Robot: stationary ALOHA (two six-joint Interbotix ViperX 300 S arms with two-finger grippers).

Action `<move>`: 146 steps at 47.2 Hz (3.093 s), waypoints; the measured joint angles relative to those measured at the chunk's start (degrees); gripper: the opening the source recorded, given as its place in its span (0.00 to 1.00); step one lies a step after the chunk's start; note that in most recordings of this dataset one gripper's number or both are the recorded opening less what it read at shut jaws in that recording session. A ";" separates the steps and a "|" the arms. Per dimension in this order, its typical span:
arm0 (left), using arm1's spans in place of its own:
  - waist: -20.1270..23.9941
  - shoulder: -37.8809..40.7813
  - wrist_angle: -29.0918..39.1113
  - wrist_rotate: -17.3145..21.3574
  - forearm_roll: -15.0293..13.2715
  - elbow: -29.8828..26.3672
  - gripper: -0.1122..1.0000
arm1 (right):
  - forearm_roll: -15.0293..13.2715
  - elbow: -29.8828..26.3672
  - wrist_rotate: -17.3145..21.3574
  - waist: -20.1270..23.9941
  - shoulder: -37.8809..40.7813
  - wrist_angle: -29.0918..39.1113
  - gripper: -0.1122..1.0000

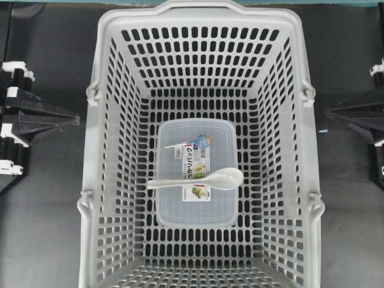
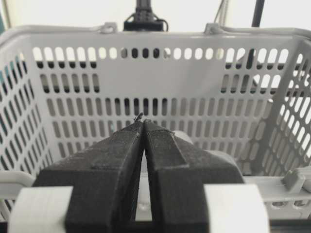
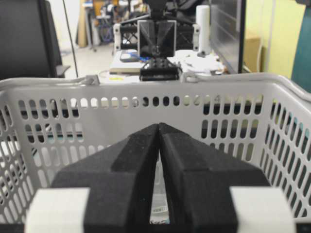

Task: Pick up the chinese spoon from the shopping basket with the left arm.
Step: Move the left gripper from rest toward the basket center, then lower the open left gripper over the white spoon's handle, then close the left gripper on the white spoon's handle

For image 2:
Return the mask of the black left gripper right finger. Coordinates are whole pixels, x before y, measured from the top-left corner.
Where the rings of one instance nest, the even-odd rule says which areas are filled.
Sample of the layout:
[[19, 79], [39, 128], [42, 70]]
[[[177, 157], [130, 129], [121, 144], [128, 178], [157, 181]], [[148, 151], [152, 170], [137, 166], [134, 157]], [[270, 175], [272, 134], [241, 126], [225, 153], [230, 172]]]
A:
[[207, 185], [245, 184], [234, 159], [201, 149], [174, 132], [143, 123], [153, 222], [164, 233], [208, 233]]

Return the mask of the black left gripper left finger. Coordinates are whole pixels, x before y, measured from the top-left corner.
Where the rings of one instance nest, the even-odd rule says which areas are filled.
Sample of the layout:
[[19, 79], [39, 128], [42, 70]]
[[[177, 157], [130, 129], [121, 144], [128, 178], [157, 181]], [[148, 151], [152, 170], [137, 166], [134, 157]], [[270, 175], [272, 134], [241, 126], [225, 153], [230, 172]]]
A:
[[140, 120], [41, 170], [21, 189], [10, 233], [111, 233], [134, 220], [143, 154]]

